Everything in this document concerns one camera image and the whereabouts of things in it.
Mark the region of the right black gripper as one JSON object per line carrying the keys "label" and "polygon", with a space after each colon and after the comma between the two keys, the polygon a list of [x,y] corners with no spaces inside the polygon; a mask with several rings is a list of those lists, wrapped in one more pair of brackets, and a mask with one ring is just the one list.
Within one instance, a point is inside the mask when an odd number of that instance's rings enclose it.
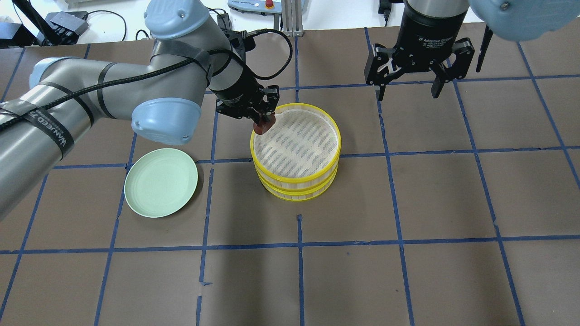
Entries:
{"label": "right black gripper", "polygon": [[467,12],[436,17],[405,9],[394,47],[375,43],[369,51],[364,76],[368,85],[376,86],[377,101],[384,100],[386,85],[404,74],[433,71],[433,99],[446,83],[463,79],[475,54],[469,38],[457,39]]}

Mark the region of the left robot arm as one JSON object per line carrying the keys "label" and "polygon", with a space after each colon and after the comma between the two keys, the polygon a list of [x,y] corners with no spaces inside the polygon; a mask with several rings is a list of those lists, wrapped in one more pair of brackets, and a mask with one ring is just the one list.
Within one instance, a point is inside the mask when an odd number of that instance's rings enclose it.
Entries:
{"label": "left robot arm", "polygon": [[6,217],[102,118],[128,120],[141,137],[190,142],[206,90],[216,111],[275,122],[279,87],[265,87],[199,0],[152,0],[144,12],[155,39],[149,64],[77,57],[35,64],[29,91],[1,103],[1,217]]}

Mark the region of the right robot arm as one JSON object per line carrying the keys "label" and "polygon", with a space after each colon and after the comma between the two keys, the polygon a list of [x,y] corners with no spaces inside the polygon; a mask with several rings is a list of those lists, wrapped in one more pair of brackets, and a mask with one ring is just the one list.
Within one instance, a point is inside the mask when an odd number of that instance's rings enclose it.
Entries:
{"label": "right robot arm", "polygon": [[469,38],[458,38],[467,15],[485,23],[476,71],[480,72],[493,36],[513,42],[530,41],[556,31],[580,12],[577,0],[405,0],[396,44],[374,44],[364,69],[367,85],[382,101],[385,87],[410,73],[433,72],[433,98],[444,85],[466,77],[476,50]]}

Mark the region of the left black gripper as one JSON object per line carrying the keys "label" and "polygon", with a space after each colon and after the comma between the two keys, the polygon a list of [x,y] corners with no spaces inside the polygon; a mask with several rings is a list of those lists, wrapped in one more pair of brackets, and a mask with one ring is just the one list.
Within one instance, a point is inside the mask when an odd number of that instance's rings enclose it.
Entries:
{"label": "left black gripper", "polygon": [[255,123],[276,121],[280,87],[276,84],[263,86],[261,81],[273,80],[280,72],[259,76],[245,62],[246,52],[256,47],[254,38],[269,33],[280,34],[275,29],[222,32],[226,47],[211,49],[216,68],[212,74],[211,91],[218,100],[218,113],[234,119],[248,118]]}

